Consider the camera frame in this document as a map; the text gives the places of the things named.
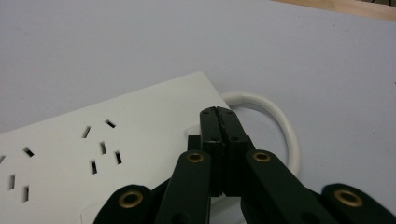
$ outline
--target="white power strip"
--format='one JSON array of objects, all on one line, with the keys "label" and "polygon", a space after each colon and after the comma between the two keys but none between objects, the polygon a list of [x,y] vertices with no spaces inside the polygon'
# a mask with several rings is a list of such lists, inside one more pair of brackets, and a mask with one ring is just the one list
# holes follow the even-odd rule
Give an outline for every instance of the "white power strip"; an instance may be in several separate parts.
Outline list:
[{"label": "white power strip", "polygon": [[129,184],[155,188],[199,112],[228,107],[194,73],[0,135],[0,223],[92,223]]}]

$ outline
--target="socket slot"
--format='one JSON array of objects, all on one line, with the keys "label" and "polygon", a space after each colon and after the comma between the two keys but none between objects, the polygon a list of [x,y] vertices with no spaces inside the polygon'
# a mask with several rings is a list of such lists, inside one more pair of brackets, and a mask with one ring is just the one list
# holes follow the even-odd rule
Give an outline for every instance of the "socket slot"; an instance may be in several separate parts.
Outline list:
[{"label": "socket slot", "polygon": [[15,189],[15,175],[11,175],[9,177],[9,185],[8,185],[8,190]]},{"label": "socket slot", "polygon": [[98,173],[98,170],[96,169],[96,162],[91,161],[91,168],[92,168],[92,174],[96,175]]},{"label": "socket slot", "polygon": [[35,155],[35,153],[33,153],[33,151],[31,151],[28,147],[26,147],[23,150],[29,157],[33,157]]},{"label": "socket slot", "polygon": [[85,128],[84,134],[82,135],[82,138],[87,138],[88,137],[88,133],[90,132],[91,126],[87,126],[87,128]]},{"label": "socket slot", "polygon": [[25,186],[23,188],[23,198],[22,201],[24,203],[26,203],[27,201],[29,201],[29,186]]},{"label": "socket slot", "polygon": [[121,154],[119,151],[114,152],[114,154],[116,154],[116,159],[117,159],[117,164],[121,164],[122,160],[121,160]]},{"label": "socket slot", "polygon": [[111,128],[115,128],[117,126],[115,123],[111,122],[109,119],[107,119],[105,121],[105,123],[108,124],[108,126],[110,126]]},{"label": "socket slot", "polygon": [[100,149],[102,150],[102,155],[105,155],[106,154],[105,142],[100,143]]}]

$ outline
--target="white table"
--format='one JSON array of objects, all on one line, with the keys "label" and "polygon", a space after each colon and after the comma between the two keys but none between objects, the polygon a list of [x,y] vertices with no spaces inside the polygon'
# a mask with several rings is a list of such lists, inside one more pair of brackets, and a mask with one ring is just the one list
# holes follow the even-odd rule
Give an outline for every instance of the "white table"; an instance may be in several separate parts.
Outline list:
[{"label": "white table", "polygon": [[[2,1],[0,133],[202,70],[288,114],[307,187],[346,183],[396,214],[395,36],[391,21],[271,1]],[[285,159],[271,119],[236,112]]]}]

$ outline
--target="table surface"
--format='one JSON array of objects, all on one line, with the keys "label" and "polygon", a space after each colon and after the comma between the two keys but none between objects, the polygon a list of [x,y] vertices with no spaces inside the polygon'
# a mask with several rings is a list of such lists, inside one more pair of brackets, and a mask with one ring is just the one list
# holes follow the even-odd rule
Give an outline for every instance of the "table surface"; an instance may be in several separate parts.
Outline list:
[{"label": "table surface", "polygon": [[[2,1],[0,133],[204,71],[285,111],[307,187],[346,183],[396,214],[395,36],[392,21],[272,1]],[[250,108],[235,111],[256,147],[285,160]]]}]

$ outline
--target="power outlet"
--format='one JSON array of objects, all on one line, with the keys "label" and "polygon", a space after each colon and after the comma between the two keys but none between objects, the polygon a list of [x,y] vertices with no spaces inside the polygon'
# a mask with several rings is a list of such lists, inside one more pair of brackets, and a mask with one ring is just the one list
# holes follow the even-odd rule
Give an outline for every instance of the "power outlet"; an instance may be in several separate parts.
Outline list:
[{"label": "power outlet", "polygon": [[90,223],[116,189],[156,187],[213,105],[199,72],[1,134],[0,223]]}]

